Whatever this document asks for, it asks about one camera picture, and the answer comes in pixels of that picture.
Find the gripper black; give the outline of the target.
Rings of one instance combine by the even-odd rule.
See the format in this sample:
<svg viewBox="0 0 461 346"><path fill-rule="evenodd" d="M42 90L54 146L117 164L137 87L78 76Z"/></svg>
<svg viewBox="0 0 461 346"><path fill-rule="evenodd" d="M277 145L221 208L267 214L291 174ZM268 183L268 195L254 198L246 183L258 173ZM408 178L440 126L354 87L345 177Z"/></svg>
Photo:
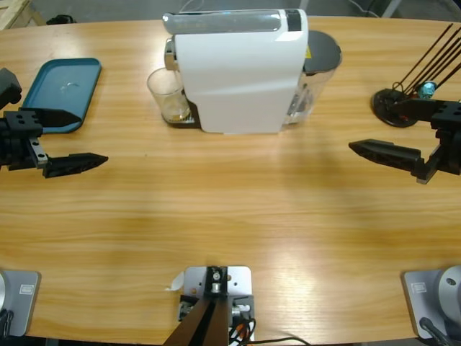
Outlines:
<svg viewBox="0 0 461 346"><path fill-rule="evenodd" d="M426 184L438 169L460 175L460 103L405 99L390 107L388 125L414 125L418 121L431 123L431 128L436 131L444 152L442 160L440 154L435 154L425 161L418 149L375 139L350 142L349 148L376 164L409 172L421 184Z"/></svg>
<svg viewBox="0 0 461 346"><path fill-rule="evenodd" d="M107 156L94 153L70 154L48 158L38 138L44 128L59 128L80 123L81 118L71 112L57 109L5 111L1 118L1 167L9 171L42 169L44 178L80 174L96 168Z"/></svg>

